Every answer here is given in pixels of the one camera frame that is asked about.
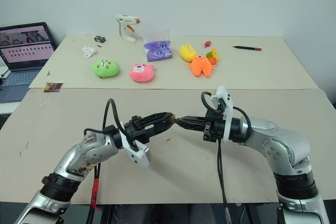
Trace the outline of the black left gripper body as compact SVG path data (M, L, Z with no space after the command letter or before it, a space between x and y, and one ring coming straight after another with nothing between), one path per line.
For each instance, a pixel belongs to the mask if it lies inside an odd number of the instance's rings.
M150 138L154 136L155 130L153 124L153 115L144 118L136 115L125 124L125 130L133 140L146 144L150 141Z

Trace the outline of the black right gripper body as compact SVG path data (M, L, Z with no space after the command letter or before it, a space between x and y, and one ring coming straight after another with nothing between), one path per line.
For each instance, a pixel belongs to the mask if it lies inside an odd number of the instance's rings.
M224 107L220 105L218 109L215 109L208 103L205 103L204 106L206 107L207 111L203 118L203 140L208 142L216 142L217 140L222 139L224 134Z

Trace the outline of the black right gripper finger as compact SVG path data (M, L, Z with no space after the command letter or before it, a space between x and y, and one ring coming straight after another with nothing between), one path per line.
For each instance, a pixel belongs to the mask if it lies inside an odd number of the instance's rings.
M176 120L175 123L186 130L204 130L206 122Z
M206 124L206 119L200 116L184 116L180 120L188 124Z

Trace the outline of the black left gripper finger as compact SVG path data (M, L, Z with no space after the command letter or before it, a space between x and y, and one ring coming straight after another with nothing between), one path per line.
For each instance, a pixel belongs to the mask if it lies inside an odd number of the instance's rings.
M153 126L147 130L145 130L147 137L153 137L155 135L161 134L162 132L167 131L173 123L169 121L163 121L154 123Z
M171 124L173 121L173 114L171 112L154 113L141 118L142 126L156 125L159 123Z

